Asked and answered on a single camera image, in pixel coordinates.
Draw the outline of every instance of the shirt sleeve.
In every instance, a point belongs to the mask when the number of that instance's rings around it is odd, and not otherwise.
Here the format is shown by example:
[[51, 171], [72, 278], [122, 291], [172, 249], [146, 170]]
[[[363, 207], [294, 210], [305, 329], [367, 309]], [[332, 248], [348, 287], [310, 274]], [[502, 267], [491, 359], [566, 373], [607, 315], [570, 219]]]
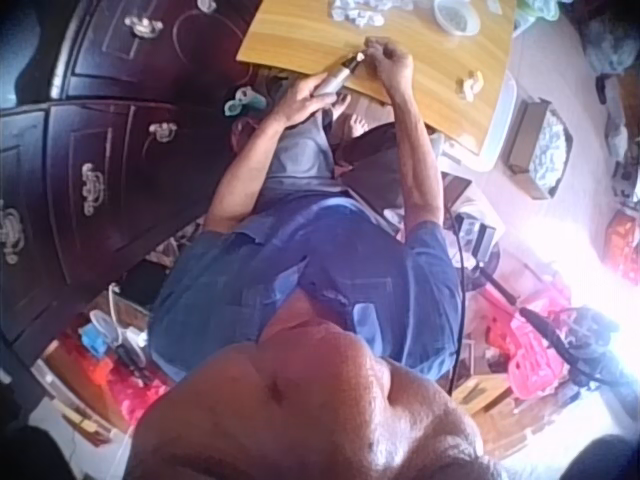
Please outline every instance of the shirt sleeve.
[[193, 326], [198, 323], [198, 315], [206, 314], [202, 302], [208, 298], [207, 292], [213, 291], [215, 282], [215, 276], [208, 272], [220, 258], [227, 238], [218, 232], [201, 233], [178, 257], [151, 309], [149, 351], [175, 381], [190, 369], [185, 358], [202, 347], [197, 342], [197, 329], [193, 333], [193, 328], [185, 325]]
[[217, 256], [222, 249], [227, 235], [204, 231], [189, 245], [178, 257], [164, 282], [160, 294], [152, 308], [153, 311], [161, 310], [176, 292], [185, 289], [191, 279], [198, 278], [202, 265], [208, 265], [211, 259]]
[[417, 224], [408, 233], [406, 245], [438, 283], [459, 290], [458, 274], [449, 257], [440, 225], [431, 221]]
[[419, 223], [407, 235], [406, 246], [421, 278], [416, 288], [422, 290], [423, 298], [428, 298], [430, 312], [422, 338], [414, 339], [419, 344], [414, 346], [422, 352], [421, 361], [414, 368], [436, 380], [451, 368], [455, 358], [460, 327], [460, 280], [439, 224]]

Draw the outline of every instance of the man's arm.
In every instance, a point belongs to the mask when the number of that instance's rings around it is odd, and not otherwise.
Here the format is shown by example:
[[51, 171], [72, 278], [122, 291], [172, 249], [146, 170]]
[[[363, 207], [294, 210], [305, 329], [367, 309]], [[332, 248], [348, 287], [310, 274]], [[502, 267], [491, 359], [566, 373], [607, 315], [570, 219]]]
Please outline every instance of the man's arm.
[[391, 99], [405, 204], [405, 230], [425, 220], [442, 225], [442, 177], [413, 97], [413, 59], [387, 39], [367, 38], [367, 58]]
[[334, 94], [311, 96], [325, 76], [296, 82], [262, 122], [222, 177], [205, 219], [205, 230], [228, 233], [251, 215], [282, 132], [335, 102]]

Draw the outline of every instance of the man's left hand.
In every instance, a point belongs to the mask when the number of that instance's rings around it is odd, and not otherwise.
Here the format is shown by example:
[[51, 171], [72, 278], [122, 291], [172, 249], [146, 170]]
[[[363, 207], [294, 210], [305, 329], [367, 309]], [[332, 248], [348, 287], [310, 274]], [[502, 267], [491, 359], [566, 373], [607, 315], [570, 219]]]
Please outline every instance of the man's left hand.
[[304, 122], [318, 110], [334, 103], [337, 98], [335, 93], [312, 96], [326, 76], [326, 73], [321, 73], [294, 83], [271, 112], [271, 120], [287, 128]]

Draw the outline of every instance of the cardboard box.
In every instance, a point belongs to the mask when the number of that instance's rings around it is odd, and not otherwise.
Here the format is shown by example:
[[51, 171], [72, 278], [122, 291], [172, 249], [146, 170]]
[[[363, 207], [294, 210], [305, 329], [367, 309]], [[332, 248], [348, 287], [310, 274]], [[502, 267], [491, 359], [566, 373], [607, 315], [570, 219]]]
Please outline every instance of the cardboard box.
[[[564, 168], [562, 175], [556, 182], [556, 184], [549, 190], [544, 190], [538, 185], [531, 172], [531, 164], [533, 162], [533, 154], [538, 144], [540, 133], [542, 132], [542, 125], [544, 119], [547, 116], [547, 112], [553, 112], [553, 114], [560, 120], [564, 126], [565, 138], [567, 140], [567, 159], [564, 162]], [[524, 113], [520, 120], [520, 125], [515, 134], [515, 140], [509, 155], [507, 167], [513, 173], [513, 181], [520, 186], [525, 192], [536, 200], [547, 200], [553, 198], [557, 191], [565, 173], [567, 172], [567, 166], [569, 165], [569, 159], [571, 156], [571, 148], [573, 147], [573, 137], [564, 123], [564, 120], [558, 115], [558, 112], [553, 108], [551, 102], [540, 99], [539, 101], [528, 102], [525, 105]]]

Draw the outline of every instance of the metal drawer handle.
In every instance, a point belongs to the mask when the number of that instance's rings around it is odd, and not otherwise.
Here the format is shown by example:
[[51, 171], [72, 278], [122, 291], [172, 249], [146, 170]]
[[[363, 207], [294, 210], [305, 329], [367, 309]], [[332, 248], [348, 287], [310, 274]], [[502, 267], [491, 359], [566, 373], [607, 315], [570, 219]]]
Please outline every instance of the metal drawer handle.
[[92, 163], [82, 166], [82, 196], [84, 197], [84, 214], [90, 217], [95, 209], [104, 201], [104, 177], [100, 172], [94, 172]]
[[198, 8], [204, 13], [213, 13], [218, 8], [215, 0], [198, 0]]
[[0, 242], [4, 244], [4, 259], [9, 265], [18, 263], [16, 255], [24, 247], [24, 230], [20, 214], [15, 208], [4, 208], [0, 200]]
[[149, 20], [148, 18], [138, 18], [134, 15], [125, 17], [124, 24], [131, 27], [131, 31], [138, 38], [156, 38], [164, 25], [159, 20]]
[[178, 126], [173, 122], [152, 123], [149, 125], [149, 133], [156, 136], [156, 140], [160, 143], [167, 143], [176, 136]]

